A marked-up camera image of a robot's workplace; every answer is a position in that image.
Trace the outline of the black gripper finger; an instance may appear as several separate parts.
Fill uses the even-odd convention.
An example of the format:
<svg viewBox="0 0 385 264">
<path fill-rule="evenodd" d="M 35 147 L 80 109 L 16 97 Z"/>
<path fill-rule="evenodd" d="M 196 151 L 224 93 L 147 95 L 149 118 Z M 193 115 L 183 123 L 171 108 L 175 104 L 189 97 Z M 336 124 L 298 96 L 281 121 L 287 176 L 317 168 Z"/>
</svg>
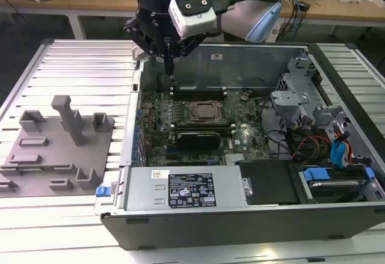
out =
<svg viewBox="0 0 385 264">
<path fill-rule="evenodd" d="M 124 30 L 135 44 L 150 56 L 163 60 L 164 72 L 170 75 L 170 57 L 165 36 L 157 16 L 150 19 L 140 19 L 139 16 L 126 22 Z"/>
<path fill-rule="evenodd" d="M 169 41 L 169 75 L 174 73 L 174 60 L 179 57 L 189 55 L 205 39 L 204 34 L 194 35 L 181 39 L 178 35 L 173 35 Z"/>
</svg>

